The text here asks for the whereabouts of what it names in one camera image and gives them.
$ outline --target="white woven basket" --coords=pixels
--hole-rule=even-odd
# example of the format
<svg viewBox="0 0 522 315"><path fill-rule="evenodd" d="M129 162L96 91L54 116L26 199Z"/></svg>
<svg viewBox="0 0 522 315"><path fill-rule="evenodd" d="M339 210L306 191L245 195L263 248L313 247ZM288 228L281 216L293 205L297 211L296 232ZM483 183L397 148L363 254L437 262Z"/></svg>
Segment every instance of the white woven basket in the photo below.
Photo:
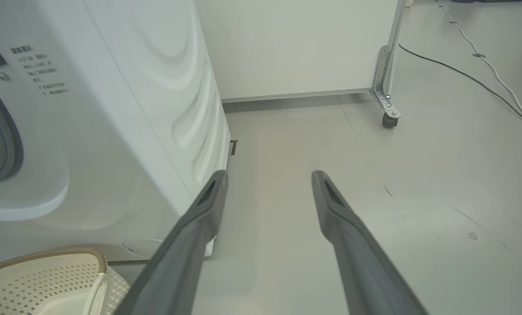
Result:
<svg viewBox="0 0 522 315"><path fill-rule="evenodd" d="M0 315L111 315L129 284L91 248L0 263Z"/></svg>

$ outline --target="black cable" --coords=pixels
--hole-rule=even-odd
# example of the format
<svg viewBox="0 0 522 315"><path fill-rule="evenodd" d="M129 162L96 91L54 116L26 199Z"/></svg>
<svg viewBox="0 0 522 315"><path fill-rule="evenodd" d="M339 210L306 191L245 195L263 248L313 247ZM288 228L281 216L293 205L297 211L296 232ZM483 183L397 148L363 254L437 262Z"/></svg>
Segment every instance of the black cable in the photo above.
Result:
<svg viewBox="0 0 522 315"><path fill-rule="evenodd" d="M452 66L449 66L443 62L439 62L439 61L436 61L436 60L433 60L433 59L430 59L430 58L426 58L425 56L421 56L419 54L415 54L414 52L411 52L410 50L408 50L407 48L401 46L401 44L399 44L399 47L401 47L403 50L405 50L405 52L408 52L409 54L413 54L417 57L420 57L422 59L426 59L428 61L431 61L431 62L435 62L435 63L439 63L441 64L442 66L446 66L448 68L450 68L451 70L455 70L457 72L459 72L460 74L463 74L463 76L466 76L468 77L469 79L471 80L474 80L475 82L477 82L478 84L481 84L481 86L483 86L483 88L486 88L487 91L491 92L492 94L496 95L498 98L500 98L503 102L505 102L507 104L507 106L509 106L518 116L521 117L522 119L522 114L519 113L519 111L517 109L515 109L515 107L513 105L511 105L507 100L505 100L503 97L501 97L497 92L494 92L493 90L491 90L490 88L488 88L486 85L482 84L479 80L477 80L476 78L473 78L471 77L470 75L466 74L465 72L462 72L462 71L459 71L455 68L453 68Z"/></svg>

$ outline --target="whiteboard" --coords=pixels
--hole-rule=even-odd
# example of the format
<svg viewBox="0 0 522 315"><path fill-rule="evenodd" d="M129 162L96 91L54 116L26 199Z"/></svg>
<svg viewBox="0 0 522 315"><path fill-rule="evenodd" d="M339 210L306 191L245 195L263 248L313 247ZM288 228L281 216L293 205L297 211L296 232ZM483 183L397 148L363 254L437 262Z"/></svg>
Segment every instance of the whiteboard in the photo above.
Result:
<svg viewBox="0 0 522 315"><path fill-rule="evenodd" d="M372 87L401 0L195 0L224 102Z"/></svg>

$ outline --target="cable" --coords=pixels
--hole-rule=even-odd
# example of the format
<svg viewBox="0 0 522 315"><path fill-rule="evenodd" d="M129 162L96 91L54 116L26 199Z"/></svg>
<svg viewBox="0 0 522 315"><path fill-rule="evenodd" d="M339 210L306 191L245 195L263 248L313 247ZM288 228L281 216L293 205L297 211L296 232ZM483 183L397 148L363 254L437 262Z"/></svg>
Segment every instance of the cable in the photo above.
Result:
<svg viewBox="0 0 522 315"><path fill-rule="evenodd" d="M460 74L463 74L463 76L466 76L468 77L469 79L471 80L474 80L475 82L477 82L478 84L481 84L481 86L483 86L483 88L486 88L487 91L491 92L492 94L494 94L495 96L497 96L498 98L501 99L501 101L505 102L507 104L507 106L509 106L518 116L520 116L522 118L522 114L519 113L519 111L517 109L515 109L515 107L513 105L511 105L507 100L505 100L503 97L500 96L500 94L498 94L497 92L494 92L493 90L491 90L490 88L488 88L486 85L482 84L479 80L477 80L476 78L473 78L471 77L470 75L466 74L465 72L462 72L462 71L459 71L455 68L453 68L452 66L448 65L448 64L445 64L443 62L439 62L439 61L436 61L434 59L430 59L430 58L426 58L425 56L421 56L419 54L416 54L414 52L411 52L410 50L408 50L407 48L401 46L401 44L399 44L399 47L401 47L403 50L405 50L405 52L408 52L409 54L413 54L419 58L422 58L422 59L425 59L425 60L429 60L431 62L435 62L435 63L438 63L438 64L441 64L442 66L446 66L448 68L450 68L451 70L455 70L457 72L459 72Z"/></svg>
<svg viewBox="0 0 522 315"><path fill-rule="evenodd" d="M463 32L463 29L459 27L459 25L457 25L457 22L455 22L453 20L453 18L451 17L451 15L449 15L449 13L447 13L447 10L444 8L444 6L439 2L439 0L435 0L437 3L438 3L438 6L440 8L442 8L443 12L445 12L445 15L447 15L449 17L449 19L451 20L451 23L453 25L455 25L456 28L459 29L459 31L461 32L461 34L463 35L463 37L467 40L467 42L469 42L469 44L471 44L471 46L473 47L473 50L475 50L476 54L479 56L480 59L482 59L484 62L486 62L486 64L493 70L494 74L496 75L496 78L497 80L500 82L500 84L502 84L506 90L508 90L508 92L512 95L512 98L513 100L515 101L515 103L517 104L517 106L519 107L519 110L521 110L522 112L522 106L521 106L521 103L519 102L519 100L517 99L517 96L515 95L515 93L511 90L511 88L509 88L504 82L503 80L500 78L500 76L498 75L498 72L496 71L496 68L490 63L488 62L488 60L479 52L479 50L477 49L477 46L467 37L467 35L465 35L465 32Z"/></svg>

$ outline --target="metal bracket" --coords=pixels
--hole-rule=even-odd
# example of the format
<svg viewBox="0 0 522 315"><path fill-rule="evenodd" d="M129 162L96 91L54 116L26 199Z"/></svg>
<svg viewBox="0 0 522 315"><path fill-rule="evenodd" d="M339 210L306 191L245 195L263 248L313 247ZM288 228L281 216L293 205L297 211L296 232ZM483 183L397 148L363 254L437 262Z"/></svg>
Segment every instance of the metal bracket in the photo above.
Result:
<svg viewBox="0 0 522 315"><path fill-rule="evenodd" d="M385 111L387 116L390 118L399 118L401 117L401 113L399 113L399 110L396 110L393 104L391 104L383 89L383 82L385 81L385 74L387 73L390 58L391 47L385 45L379 50L376 74L373 78L373 87L369 93L372 94L376 102L381 106L381 108L383 108L383 111Z"/></svg>

